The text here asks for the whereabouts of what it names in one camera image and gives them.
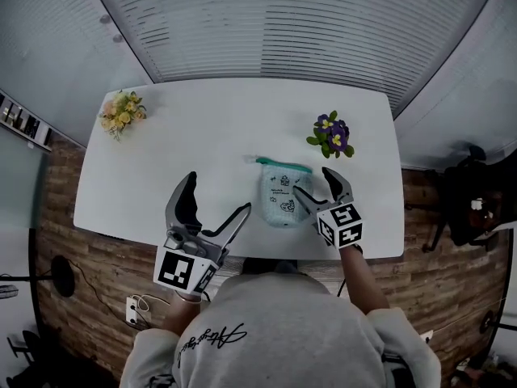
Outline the light blue zip pouch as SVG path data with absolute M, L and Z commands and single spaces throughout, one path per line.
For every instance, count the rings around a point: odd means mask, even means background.
M 259 164 L 259 199 L 261 217 L 271 227 L 297 228 L 308 217 L 294 195 L 294 187 L 313 192 L 313 170 L 293 163 L 271 158 L 245 155 L 244 161 Z

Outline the person's grey sweatshirt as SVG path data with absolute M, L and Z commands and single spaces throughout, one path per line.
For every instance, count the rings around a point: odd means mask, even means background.
M 398 308 L 361 312 L 313 278 L 235 276 L 181 333 L 137 334 L 121 388 L 439 388 Z

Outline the brown plush toy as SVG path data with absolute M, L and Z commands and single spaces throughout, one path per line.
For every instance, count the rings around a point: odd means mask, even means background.
M 471 201 L 469 222 L 472 227 L 488 230 L 494 224 L 494 214 L 486 206 L 482 198 Z

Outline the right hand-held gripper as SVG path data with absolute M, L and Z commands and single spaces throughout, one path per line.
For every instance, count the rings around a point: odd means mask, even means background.
M 323 202 L 315 200 L 303 188 L 294 187 L 293 195 L 308 214 L 316 216 L 318 233 L 329 245 L 339 250 L 362 239 L 363 221 L 354 204 L 350 203 L 354 200 L 350 183 L 329 167 L 323 167 L 322 173 L 334 201 L 341 205 L 321 211 Z

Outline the black floor fan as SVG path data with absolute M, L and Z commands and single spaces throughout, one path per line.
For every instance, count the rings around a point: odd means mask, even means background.
M 29 284 L 41 281 L 50 281 L 53 288 L 62 297 L 72 297 L 75 291 L 74 272 L 69 261 L 62 255 L 55 256 L 51 262 L 51 268 L 45 274 L 31 274 L 28 276 L 2 276 L 0 275 L 0 294 L 5 297 L 13 297 L 17 292 L 15 283 L 27 282 Z

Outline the person's left forearm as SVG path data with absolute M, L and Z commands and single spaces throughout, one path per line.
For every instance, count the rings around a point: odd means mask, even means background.
M 162 329 L 181 335 L 200 313 L 201 303 L 201 297 L 175 290 L 162 322 Z

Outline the white shelf unit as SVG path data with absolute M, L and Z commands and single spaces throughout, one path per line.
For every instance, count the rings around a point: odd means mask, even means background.
M 0 128 L 27 142 L 30 148 L 50 153 L 51 127 L 0 91 Z

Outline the yellow flower bouquet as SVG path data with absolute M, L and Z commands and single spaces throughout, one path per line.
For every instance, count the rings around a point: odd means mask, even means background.
M 135 121 L 145 120 L 146 108 L 135 91 L 118 91 L 105 102 L 98 114 L 104 132 L 120 141 L 125 129 Z

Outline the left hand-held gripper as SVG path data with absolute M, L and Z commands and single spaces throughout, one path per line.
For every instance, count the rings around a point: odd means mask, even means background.
M 165 210 L 166 241 L 157 248 L 153 270 L 154 283 L 191 296 L 202 295 L 229 253 L 229 244 L 251 213 L 248 202 L 238 207 L 216 230 L 201 231 L 202 224 L 196 216 L 196 185 L 197 174 L 191 171 L 170 196 Z M 201 231 L 201 237 L 188 231 Z

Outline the person's right forearm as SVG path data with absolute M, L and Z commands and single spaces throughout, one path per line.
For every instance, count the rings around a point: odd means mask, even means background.
M 372 270 L 357 246 L 339 250 L 344 279 L 351 303 L 364 314 L 388 309 L 389 302 L 376 283 Z

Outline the black office chair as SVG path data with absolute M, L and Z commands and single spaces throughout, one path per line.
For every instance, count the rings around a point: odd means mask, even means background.
M 487 247 L 492 238 L 480 240 L 480 236 L 517 221 L 517 149 L 496 163 L 485 161 L 485 151 L 471 145 L 469 155 L 454 167 L 442 174 L 428 172 L 438 192 L 439 204 L 435 210 L 439 212 L 439 223 L 432 243 L 423 247 L 425 252 L 436 249 L 446 226 L 456 246 Z M 494 224 L 488 230 L 470 225 L 470 204 L 477 198 L 482 198 L 494 214 Z

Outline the purple flower pot plant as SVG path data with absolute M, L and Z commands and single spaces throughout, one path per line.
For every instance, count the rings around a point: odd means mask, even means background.
M 321 114 L 313 124 L 313 134 L 306 137 L 306 142 L 317 147 L 324 158 L 352 158 L 354 147 L 350 144 L 350 129 L 346 122 L 339 118 L 338 112 Z

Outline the person's legs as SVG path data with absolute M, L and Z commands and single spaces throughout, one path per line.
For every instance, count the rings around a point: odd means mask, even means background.
M 242 264 L 242 275 L 260 275 L 269 272 L 298 274 L 296 260 L 246 258 Z

